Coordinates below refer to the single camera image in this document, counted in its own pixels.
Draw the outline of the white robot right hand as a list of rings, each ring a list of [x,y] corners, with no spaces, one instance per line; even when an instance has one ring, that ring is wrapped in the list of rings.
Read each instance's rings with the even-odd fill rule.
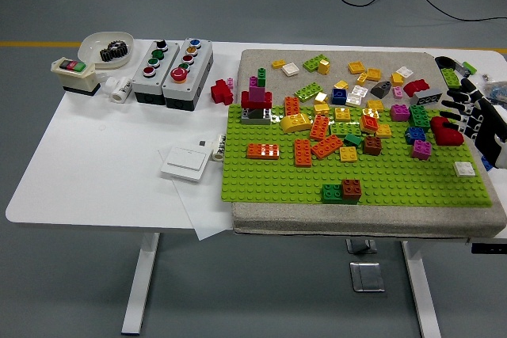
[[[456,123],[444,123],[474,142],[485,159],[498,169],[506,168],[506,122],[497,109],[468,79],[461,80],[458,89],[449,89],[451,101],[441,101],[455,112],[440,111],[440,115]]]

